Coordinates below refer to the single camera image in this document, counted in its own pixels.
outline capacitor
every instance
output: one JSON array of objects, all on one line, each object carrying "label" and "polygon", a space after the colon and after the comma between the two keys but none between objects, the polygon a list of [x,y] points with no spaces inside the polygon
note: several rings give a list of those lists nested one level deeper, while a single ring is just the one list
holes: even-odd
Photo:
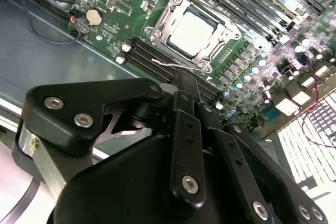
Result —
[{"label": "capacitor", "polygon": [[299,70],[296,67],[292,67],[291,71],[293,73],[293,76],[298,76],[299,73],[300,73]]},{"label": "capacitor", "polygon": [[264,67],[267,64],[267,61],[264,58],[259,58],[257,61],[260,67]]},{"label": "capacitor", "polygon": [[243,80],[244,80],[244,82],[250,81],[251,80],[250,74],[249,73],[244,73],[243,74]]},{"label": "capacitor", "polygon": [[243,83],[241,81],[236,81],[236,88],[241,89],[243,87]]},{"label": "capacitor", "polygon": [[287,76],[288,80],[290,80],[290,81],[294,79],[294,76],[292,75],[292,73],[290,71],[288,71],[286,73],[286,76]]},{"label": "capacitor", "polygon": [[227,111],[225,116],[226,118],[231,118],[232,117],[231,111]]},{"label": "capacitor", "polygon": [[86,19],[90,26],[99,26],[104,22],[104,14],[100,9],[91,8],[86,11]]},{"label": "capacitor", "polygon": [[270,102],[267,94],[265,94],[265,93],[262,95],[262,99],[263,99],[265,104],[268,104]]},{"label": "capacitor", "polygon": [[232,107],[230,108],[230,113],[231,113],[231,115],[236,114],[236,113],[237,113],[237,108],[236,108],[235,106],[232,106]]},{"label": "capacitor", "polygon": [[300,62],[301,65],[306,66],[308,64],[309,61],[309,57],[308,54],[306,52],[301,52],[299,54],[297,54],[297,59],[298,62]]},{"label": "capacitor", "polygon": [[230,90],[228,90],[228,89],[224,90],[224,96],[226,98],[229,98],[230,97]]},{"label": "capacitor", "polygon": [[314,57],[317,60],[320,60],[320,59],[323,58],[323,54],[321,54],[321,52],[319,50],[316,50],[315,48],[312,48],[310,51],[312,52],[312,54],[314,55]]},{"label": "capacitor", "polygon": [[259,74],[259,68],[257,66],[251,66],[251,72],[254,74]]},{"label": "capacitor", "polygon": [[300,36],[299,38],[298,38],[298,41],[300,42],[300,44],[301,45],[303,45],[304,47],[309,47],[309,45],[310,45],[310,41],[309,41],[309,39],[307,39],[305,36]]},{"label": "capacitor", "polygon": [[295,52],[303,52],[304,51],[304,47],[298,41],[294,41],[292,46],[293,46]]},{"label": "capacitor", "polygon": [[336,58],[333,54],[326,54],[325,58],[326,58],[326,61],[328,61],[330,63],[336,62]]},{"label": "capacitor", "polygon": [[267,80],[264,80],[263,84],[264,84],[264,87],[265,87],[266,90],[270,90],[271,85],[269,84],[269,82]]}]

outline red wire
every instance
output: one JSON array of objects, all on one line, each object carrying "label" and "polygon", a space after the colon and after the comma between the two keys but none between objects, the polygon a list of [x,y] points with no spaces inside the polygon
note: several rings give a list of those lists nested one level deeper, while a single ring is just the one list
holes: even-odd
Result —
[{"label": "red wire", "polygon": [[305,133],[305,131],[304,131],[304,129],[303,129],[303,126],[304,126],[304,125],[306,125],[306,127],[308,128],[307,124],[305,123],[305,119],[306,119],[306,117],[308,116],[309,113],[311,113],[311,112],[314,111],[315,107],[316,107],[316,106],[318,105],[318,103],[319,103],[319,91],[318,91],[318,89],[317,89],[317,88],[318,88],[318,80],[317,80],[317,75],[316,75],[316,72],[315,72],[315,67],[314,67],[314,65],[312,64],[311,61],[309,61],[309,66],[310,66],[310,68],[311,68],[311,70],[312,70],[312,72],[313,72],[313,77],[314,77],[314,82],[315,82],[315,84],[314,84],[314,88],[315,88],[315,94],[316,94],[316,102],[313,104],[312,107],[310,107],[310,108],[307,110],[305,116],[303,117],[303,119],[302,119],[302,124],[301,124],[301,129],[302,129],[302,132],[304,133],[305,137],[307,138],[307,140],[308,140],[310,143],[315,144],[315,145],[317,145],[317,146],[327,147],[327,148],[336,148],[336,146],[334,146],[334,145],[325,145],[325,144],[319,144],[319,143],[317,143],[317,142],[314,142],[313,140],[311,140],[311,139],[306,135],[306,133]]}]

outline screw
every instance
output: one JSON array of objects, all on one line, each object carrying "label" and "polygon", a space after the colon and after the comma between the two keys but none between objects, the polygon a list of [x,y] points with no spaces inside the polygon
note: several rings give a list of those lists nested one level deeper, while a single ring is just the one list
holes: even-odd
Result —
[{"label": "screw", "polygon": [[44,100],[44,105],[51,110],[59,110],[63,108],[64,103],[60,98],[57,97],[48,97]]},{"label": "screw", "polygon": [[37,139],[35,138],[35,139],[33,139],[33,141],[32,141],[32,147],[33,147],[34,149],[36,149],[37,146],[38,146],[38,141],[37,141]]},{"label": "screw", "polygon": [[195,194],[198,192],[198,183],[193,177],[189,175],[183,176],[182,185],[184,189],[186,189],[186,191],[190,194]]},{"label": "screw", "polygon": [[155,92],[159,91],[159,89],[156,86],[154,86],[154,85],[150,85],[150,88],[151,88],[151,90],[153,90]]},{"label": "screw", "polygon": [[161,36],[161,31],[160,30],[156,30],[154,33],[153,33],[153,35],[155,36],[155,37],[160,37]]},{"label": "screw", "polygon": [[235,129],[236,132],[241,133],[242,130],[237,126],[237,125],[233,125],[233,128]]},{"label": "screw", "polygon": [[298,209],[300,214],[307,220],[310,220],[310,214],[308,213],[308,211],[306,210],[306,208],[304,208],[301,205],[298,205]]},{"label": "screw", "polygon": [[187,97],[185,94],[181,94],[181,97],[186,100],[186,101],[189,101],[189,97]]},{"label": "screw", "polygon": [[205,108],[207,111],[209,111],[209,112],[211,112],[211,111],[212,111],[212,109],[210,108],[210,106],[209,106],[209,105],[204,105],[204,108]]},{"label": "screw", "polygon": [[313,211],[313,214],[314,214],[319,220],[323,220],[323,215],[320,213],[319,210],[317,210],[315,207],[312,207],[311,210]]},{"label": "screw", "polygon": [[260,217],[262,220],[267,220],[268,219],[268,213],[266,208],[259,202],[253,201],[252,203],[253,210],[257,214],[257,216]]},{"label": "screw", "polygon": [[201,62],[199,63],[199,66],[200,66],[201,68],[204,68],[204,67],[206,66],[206,62],[201,61]]},{"label": "screw", "polygon": [[73,120],[77,126],[82,128],[89,128],[93,125],[93,119],[88,114],[77,114]]},{"label": "screw", "polygon": [[173,0],[175,5],[179,5],[181,3],[181,0]]}]

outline cpu socket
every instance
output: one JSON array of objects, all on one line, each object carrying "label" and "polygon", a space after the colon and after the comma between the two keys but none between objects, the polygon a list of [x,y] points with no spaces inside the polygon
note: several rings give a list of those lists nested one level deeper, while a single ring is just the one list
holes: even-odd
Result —
[{"label": "cpu socket", "polygon": [[226,43],[242,37],[236,25],[203,0],[170,0],[156,25],[146,27],[145,33],[154,45],[185,65],[177,67],[207,73]]}]

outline motherboard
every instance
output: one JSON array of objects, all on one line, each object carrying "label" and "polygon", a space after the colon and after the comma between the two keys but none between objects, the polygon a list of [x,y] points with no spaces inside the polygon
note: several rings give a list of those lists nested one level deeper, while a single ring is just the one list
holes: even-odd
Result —
[{"label": "motherboard", "polygon": [[195,76],[248,130],[300,113],[336,72],[334,0],[76,0],[85,40],[139,77]]}]

